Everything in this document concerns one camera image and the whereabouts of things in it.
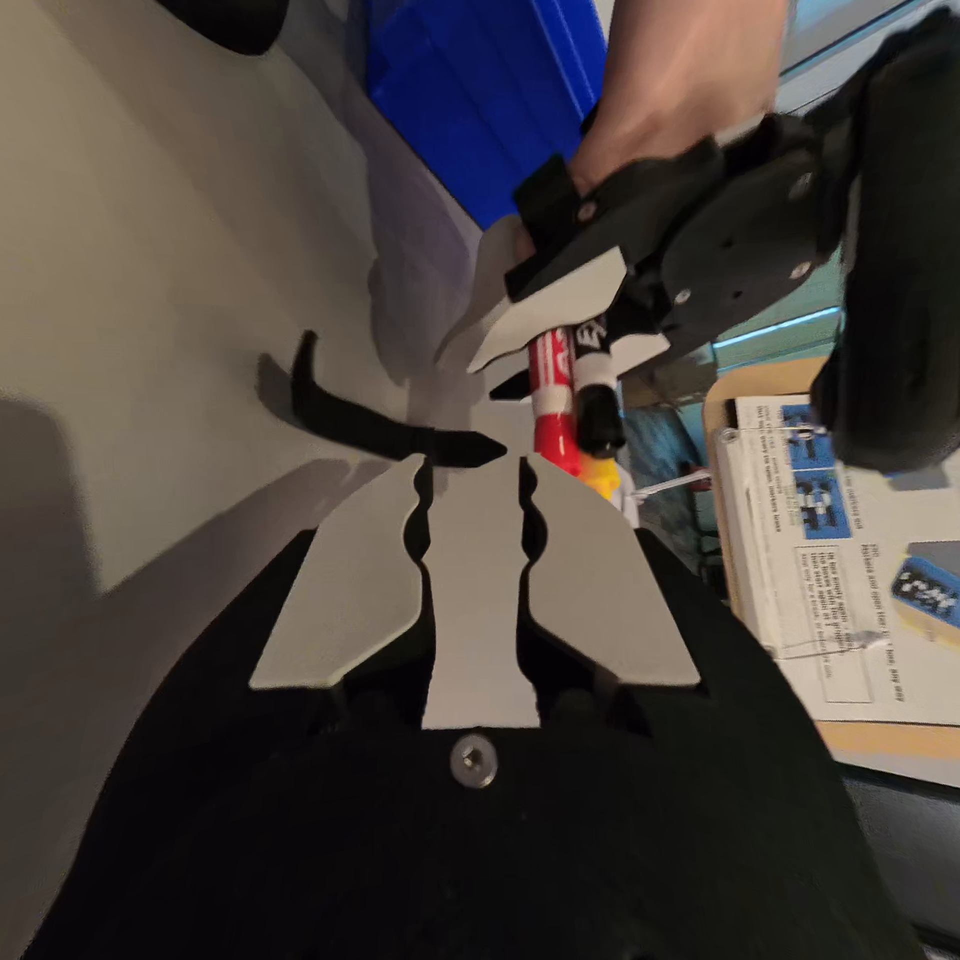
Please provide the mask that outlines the person's left forearm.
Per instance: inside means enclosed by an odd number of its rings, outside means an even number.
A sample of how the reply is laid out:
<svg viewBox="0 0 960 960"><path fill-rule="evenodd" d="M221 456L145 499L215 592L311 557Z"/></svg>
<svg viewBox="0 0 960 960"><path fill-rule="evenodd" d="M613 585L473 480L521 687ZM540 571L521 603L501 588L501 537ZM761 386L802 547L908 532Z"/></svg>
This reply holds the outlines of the person's left forearm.
<svg viewBox="0 0 960 960"><path fill-rule="evenodd" d="M595 126L703 107L719 126L773 104L786 1L613 2Z"/></svg>

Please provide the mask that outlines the white plastic stand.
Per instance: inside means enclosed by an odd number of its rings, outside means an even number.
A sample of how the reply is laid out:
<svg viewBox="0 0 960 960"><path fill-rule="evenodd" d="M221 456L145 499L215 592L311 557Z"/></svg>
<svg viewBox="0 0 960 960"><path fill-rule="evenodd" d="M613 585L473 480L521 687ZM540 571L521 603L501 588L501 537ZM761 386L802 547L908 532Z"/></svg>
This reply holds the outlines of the white plastic stand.
<svg viewBox="0 0 960 960"><path fill-rule="evenodd" d="M700 483L705 483L707 486L712 483L712 472L701 466L668 481L637 487L626 467L619 462L614 462L614 467L617 486L612 491L609 501L625 517L633 529L639 529L642 526L640 510L642 505L650 498L668 491L690 488Z"/></svg>

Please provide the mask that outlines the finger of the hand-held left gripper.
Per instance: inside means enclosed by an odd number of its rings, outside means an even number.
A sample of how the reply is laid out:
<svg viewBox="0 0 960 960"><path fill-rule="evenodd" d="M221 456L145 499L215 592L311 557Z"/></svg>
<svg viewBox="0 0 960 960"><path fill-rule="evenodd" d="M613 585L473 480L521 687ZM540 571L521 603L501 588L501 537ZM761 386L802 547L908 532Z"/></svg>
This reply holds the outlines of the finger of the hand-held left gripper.
<svg viewBox="0 0 960 960"><path fill-rule="evenodd" d="M612 247L534 294L520 300L502 295L479 320L484 337L466 371L480 373L551 330L577 327L605 313L626 276L622 251Z"/></svg>
<svg viewBox="0 0 960 960"><path fill-rule="evenodd" d="M629 334L614 341L609 348L614 379L664 354L669 347L666 336L660 333ZM497 380L488 398L493 402L525 402L530 392L529 368L522 366L512 376Z"/></svg>

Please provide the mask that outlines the black cap marker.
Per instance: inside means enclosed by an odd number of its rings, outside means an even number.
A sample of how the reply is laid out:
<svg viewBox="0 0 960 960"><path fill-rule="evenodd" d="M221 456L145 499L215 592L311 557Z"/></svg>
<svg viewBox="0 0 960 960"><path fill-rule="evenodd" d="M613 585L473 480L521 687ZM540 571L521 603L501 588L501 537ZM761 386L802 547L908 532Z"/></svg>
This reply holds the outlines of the black cap marker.
<svg viewBox="0 0 960 960"><path fill-rule="evenodd" d="M626 437L606 315L576 326L572 348L578 446L594 460L615 460Z"/></svg>

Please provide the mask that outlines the yellow marker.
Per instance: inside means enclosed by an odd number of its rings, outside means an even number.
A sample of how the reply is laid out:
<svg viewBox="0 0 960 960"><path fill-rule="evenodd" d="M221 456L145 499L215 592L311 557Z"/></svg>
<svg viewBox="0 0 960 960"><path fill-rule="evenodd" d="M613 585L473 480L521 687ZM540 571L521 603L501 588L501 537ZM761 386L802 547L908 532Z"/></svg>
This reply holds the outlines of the yellow marker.
<svg viewBox="0 0 960 960"><path fill-rule="evenodd" d="M621 487L618 461L580 451L579 479L607 502L614 503Z"/></svg>

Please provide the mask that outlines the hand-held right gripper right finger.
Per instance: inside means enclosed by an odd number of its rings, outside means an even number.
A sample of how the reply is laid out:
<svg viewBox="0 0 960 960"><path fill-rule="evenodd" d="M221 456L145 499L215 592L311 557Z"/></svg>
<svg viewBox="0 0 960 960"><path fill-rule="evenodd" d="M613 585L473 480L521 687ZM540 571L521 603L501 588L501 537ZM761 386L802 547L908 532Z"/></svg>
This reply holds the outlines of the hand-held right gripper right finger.
<svg viewBox="0 0 960 960"><path fill-rule="evenodd" d="M540 726L606 722L635 689L696 690L701 674L629 522L539 454L519 464L515 636Z"/></svg>

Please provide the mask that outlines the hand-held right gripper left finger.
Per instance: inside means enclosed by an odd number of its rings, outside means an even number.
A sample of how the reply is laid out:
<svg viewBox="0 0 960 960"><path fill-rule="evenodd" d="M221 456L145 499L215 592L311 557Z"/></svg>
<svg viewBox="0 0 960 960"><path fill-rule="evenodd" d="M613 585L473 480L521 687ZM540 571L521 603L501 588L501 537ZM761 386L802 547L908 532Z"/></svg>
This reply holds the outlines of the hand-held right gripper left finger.
<svg viewBox="0 0 960 960"><path fill-rule="evenodd" d="M387 714L419 727L437 656L425 558L433 465L395 463L318 525L248 681L311 690L347 719Z"/></svg>

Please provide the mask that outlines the blue plastic bin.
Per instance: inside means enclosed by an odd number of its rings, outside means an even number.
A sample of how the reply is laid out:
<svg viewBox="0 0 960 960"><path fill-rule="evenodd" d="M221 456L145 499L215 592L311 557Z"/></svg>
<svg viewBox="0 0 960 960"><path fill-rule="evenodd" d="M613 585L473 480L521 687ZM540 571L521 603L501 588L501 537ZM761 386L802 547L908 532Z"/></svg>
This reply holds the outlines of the blue plastic bin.
<svg viewBox="0 0 960 960"><path fill-rule="evenodd" d="M482 231L570 159L607 54L591 1L366 2L366 91Z"/></svg>

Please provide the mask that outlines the person's left hand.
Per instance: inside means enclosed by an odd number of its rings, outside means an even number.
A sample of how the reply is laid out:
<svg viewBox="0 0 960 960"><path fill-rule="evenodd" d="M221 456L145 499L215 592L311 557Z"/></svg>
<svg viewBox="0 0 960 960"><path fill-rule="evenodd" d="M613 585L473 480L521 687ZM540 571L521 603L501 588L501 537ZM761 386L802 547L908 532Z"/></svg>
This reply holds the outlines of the person's left hand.
<svg viewBox="0 0 960 960"><path fill-rule="evenodd" d="M588 114L568 171L585 197L612 174L646 160L678 157L705 138L719 143L744 136L769 111L768 102L736 104L694 99L671 106L601 100Z"/></svg>

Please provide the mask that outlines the red cap marker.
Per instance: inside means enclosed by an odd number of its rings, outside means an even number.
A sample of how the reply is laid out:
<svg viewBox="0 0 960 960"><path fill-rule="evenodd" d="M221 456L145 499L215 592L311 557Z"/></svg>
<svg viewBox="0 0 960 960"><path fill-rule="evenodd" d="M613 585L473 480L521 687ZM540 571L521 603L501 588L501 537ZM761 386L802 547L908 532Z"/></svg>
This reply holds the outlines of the red cap marker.
<svg viewBox="0 0 960 960"><path fill-rule="evenodd" d="M573 476L581 473L570 333L552 329L528 347L534 452Z"/></svg>

